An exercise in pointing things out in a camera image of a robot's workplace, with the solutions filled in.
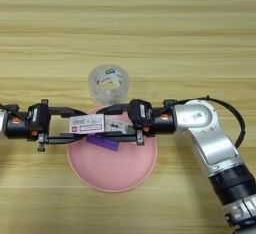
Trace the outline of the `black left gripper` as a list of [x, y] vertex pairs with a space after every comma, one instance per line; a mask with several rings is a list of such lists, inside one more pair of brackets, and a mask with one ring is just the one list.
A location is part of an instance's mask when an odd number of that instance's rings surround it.
[[[50, 107], [51, 115], [59, 115], [62, 118], [83, 116], [85, 112], [70, 107]], [[22, 112], [21, 117], [10, 114], [6, 124], [6, 136], [9, 139], [26, 139], [37, 141], [38, 151], [44, 152], [45, 145], [40, 141], [46, 133], [46, 115], [41, 113]], [[86, 134], [61, 133], [59, 136], [47, 136], [45, 144], [69, 144], [81, 140]]]

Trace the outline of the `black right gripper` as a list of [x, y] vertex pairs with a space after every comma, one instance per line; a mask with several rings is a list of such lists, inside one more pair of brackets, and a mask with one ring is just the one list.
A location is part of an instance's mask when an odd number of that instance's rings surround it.
[[[114, 104], [100, 109], [98, 113], [121, 115], [128, 109], [128, 104]], [[87, 138], [102, 138], [117, 142], [137, 142], [138, 145], [143, 145], [144, 137], [155, 137], [158, 134], [173, 134], [176, 131], [173, 113], [171, 110], [162, 113], [162, 108], [137, 107], [135, 110], [135, 130], [136, 135], [95, 134]]]

